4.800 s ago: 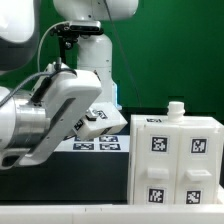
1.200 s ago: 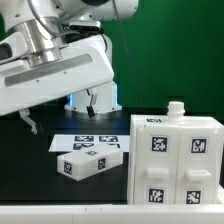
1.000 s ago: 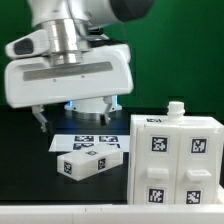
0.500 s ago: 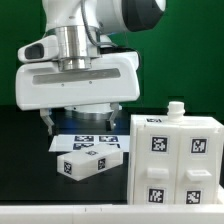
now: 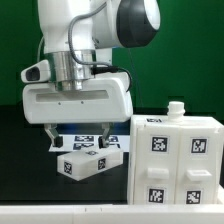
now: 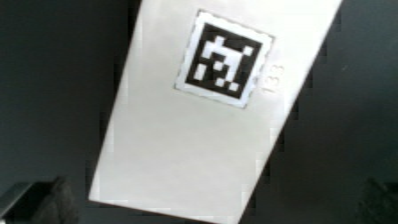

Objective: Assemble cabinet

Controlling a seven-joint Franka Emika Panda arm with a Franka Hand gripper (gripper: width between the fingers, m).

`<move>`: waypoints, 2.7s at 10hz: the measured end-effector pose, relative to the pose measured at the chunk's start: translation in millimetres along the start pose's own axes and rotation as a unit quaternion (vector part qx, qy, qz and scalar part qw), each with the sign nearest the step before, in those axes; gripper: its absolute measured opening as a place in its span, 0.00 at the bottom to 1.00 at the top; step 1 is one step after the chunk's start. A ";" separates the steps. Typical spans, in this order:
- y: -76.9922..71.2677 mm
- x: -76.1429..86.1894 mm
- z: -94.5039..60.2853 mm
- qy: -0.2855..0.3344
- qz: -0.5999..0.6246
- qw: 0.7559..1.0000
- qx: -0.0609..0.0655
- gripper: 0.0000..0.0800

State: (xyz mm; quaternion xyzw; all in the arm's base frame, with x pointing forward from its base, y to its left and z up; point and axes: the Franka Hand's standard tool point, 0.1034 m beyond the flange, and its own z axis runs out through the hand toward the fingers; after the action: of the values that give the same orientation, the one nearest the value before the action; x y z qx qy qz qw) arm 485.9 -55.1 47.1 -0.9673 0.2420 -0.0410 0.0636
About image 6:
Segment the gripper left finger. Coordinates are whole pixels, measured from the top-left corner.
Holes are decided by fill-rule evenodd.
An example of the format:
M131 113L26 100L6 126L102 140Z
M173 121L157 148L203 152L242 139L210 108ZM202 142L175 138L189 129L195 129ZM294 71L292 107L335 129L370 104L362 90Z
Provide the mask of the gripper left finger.
M0 224L79 224L79 221L68 178L17 183L0 195Z

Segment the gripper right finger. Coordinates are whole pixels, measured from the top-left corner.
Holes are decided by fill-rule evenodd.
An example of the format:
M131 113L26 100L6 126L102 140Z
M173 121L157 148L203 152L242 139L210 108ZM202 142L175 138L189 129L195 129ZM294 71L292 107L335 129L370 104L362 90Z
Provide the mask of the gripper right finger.
M398 182L365 182L356 224L398 224Z

